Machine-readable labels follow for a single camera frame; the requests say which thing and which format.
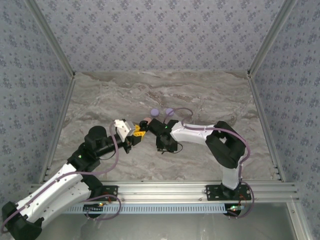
marble surface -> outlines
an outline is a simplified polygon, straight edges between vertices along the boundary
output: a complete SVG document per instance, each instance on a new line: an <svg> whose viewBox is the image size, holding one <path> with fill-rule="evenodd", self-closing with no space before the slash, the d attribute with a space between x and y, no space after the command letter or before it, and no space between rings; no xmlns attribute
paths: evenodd
<svg viewBox="0 0 320 240"><path fill-rule="evenodd" d="M240 74L222 71L179 72L87 72L76 73L75 86L52 162L53 175L84 141L95 125L108 129L114 119L138 123L150 117L150 110L187 107L194 111L189 123L198 125L225 121L251 147L244 164L243 178L275 178L271 157L264 138L248 81ZM173 119L188 115L179 111ZM221 180L220 165L207 146L183 142L178 154L157 152L156 137L150 132L130 154L119 151L114 170L100 175L101 180ZM102 160L96 171L110 167L115 158Z"/></svg>

wall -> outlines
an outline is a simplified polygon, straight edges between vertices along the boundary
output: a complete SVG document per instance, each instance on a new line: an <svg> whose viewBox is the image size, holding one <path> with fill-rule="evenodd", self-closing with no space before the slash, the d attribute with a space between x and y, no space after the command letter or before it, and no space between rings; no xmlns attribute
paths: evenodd
<svg viewBox="0 0 320 240"><path fill-rule="evenodd" d="M37 0L74 71L246 70L283 0Z"/></svg>
<svg viewBox="0 0 320 240"><path fill-rule="evenodd" d="M288 181L320 239L320 2L299 0L254 77Z"/></svg>
<svg viewBox="0 0 320 240"><path fill-rule="evenodd" d="M23 0L0 1L0 206L38 180L69 83Z"/></svg>

purple cable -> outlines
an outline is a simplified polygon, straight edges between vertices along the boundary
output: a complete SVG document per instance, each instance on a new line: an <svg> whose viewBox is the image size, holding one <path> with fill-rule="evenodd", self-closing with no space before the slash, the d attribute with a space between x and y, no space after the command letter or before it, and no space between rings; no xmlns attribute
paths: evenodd
<svg viewBox="0 0 320 240"><path fill-rule="evenodd" d="M251 192L252 203L251 203L249 210L245 214L243 214L241 216L230 216L233 219L242 219L242 218L246 217L252 211L252 209L254 208L254 205L255 205L255 194L254 194L254 191L252 190L251 186L245 181L241 181L241 183L245 184L249 188L249 190ZM227 212L235 215L235 213L232 211L227 211Z"/></svg>
<svg viewBox="0 0 320 240"><path fill-rule="evenodd" d="M53 184L55 184L56 182L58 182L60 179L63 179L64 177L67 177L69 175L73 175L73 174L81 174L81 175L101 175L101 174L106 174L108 172L110 172L111 170L113 170L118 161L119 161L119 152L118 152L118 144L117 144L117 141L116 141L116 138L113 134L113 131L112 131L112 126L114 125L114 122L112 122L109 126L109 131L110 131L110 135L111 135L111 138L112 138L112 141L114 143L114 148L115 148L115 161L114 161L114 164L108 168L107 170L105 171L96 171L96 172L86 172L86 171L71 171L71 172L68 172L68 173L65 173L59 177L57 177L54 181L50 182L44 189L42 189L40 192L38 192L33 198L31 198L24 206L22 206L21 208L17 209L14 213L12 213L7 219L5 219L1 225L1 233L2 234L6 234L8 233L9 231L5 231L4 228L5 228L5 225L15 216L17 215L18 213L20 213L22 210L24 210L26 208L26 206L29 206L34 200L36 200L41 194L43 194L46 190L48 190Z"/></svg>
<svg viewBox="0 0 320 240"><path fill-rule="evenodd" d="M117 211L115 214L113 214L112 216L108 216L108 217L104 217L104 218L92 218L92 217L89 217L89 212L90 212L90 210L91 210L91 208L89 208L89 210L86 212L86 217L87 217L88 219L91 219L91 220L94 220L94 221L104 221L104 220L114 219L116 216L118 216L118 215L120 214L121 205L122 205L122 204L121 204L120 199L119 199L117 196L115 196L115 195L105 194L105 195L101 195L101 196L96 196L96 197L89 198L89 199L84 200L84 201L82 201L82 202L83 202L83 203L84 203L84 202L89 202L89 201L93 201L93 200L100 199L100 198L114 198L114 199L116 199L116 200L118 201L118 203L119 203L119 209L118 209L118 211Z"/></svg>
<svg viewBox="0 0 320 240"><path fill-rule="evenodd" d="M251 192L251 194L252 194L252 204L251 204L249 210L248 210L244 215L239 216L239 217L237 216L237 217L234 217L234 218L241 219L241 218L247 216L247 215L252 211L252 208L253 208L254 205L255 205L255 196L254 196L254 192L252 191L252 188L249 186L249 184L248 184L247 182L242 181L242 178L241 178L242 163L243 163L244 161L246 161L246 160L250 157L250 154L251 154L251 150L250 150L250 147L249 147L248 143L247 143L246 140L244 140L240 135L234 133L233 131L227 130L227 129L218 128L218 127L206 127L206 128L204 128L204 127L191 127L191 126L185 125L185 124L184 124L184 121L185 121L186 119L191 119L192 116L194 115L194 112L193 112L190 108L187 108L187 107L177 107L177 108L174 108L172 111L168 112L168 114L165 116L165 118L164 118L164 120L163 120L163 123L166 122L167 118L169 117L169 115L170 115L172 112L175 112L175 111L177 111L177 110L188 110L188 111L191 113L191 115L186 116L185 118L183 118L183 119L181 120L181 125L182 125L185 129L194 130L194 131L208 131L208 130L209 130L209 131L225 132L225 133L228 133L228 134L231 134L231 135L235 136L236 138L238 138L238 139L245 145L246 150L247 150L247 154L246 154L246 156L239 162L239 174L238 174L238 178L239 178L240 184L241 184L241 183L244 183L245 185L248 186L248 188L249 188L249 190L250 190L250 192Z"/></svg>

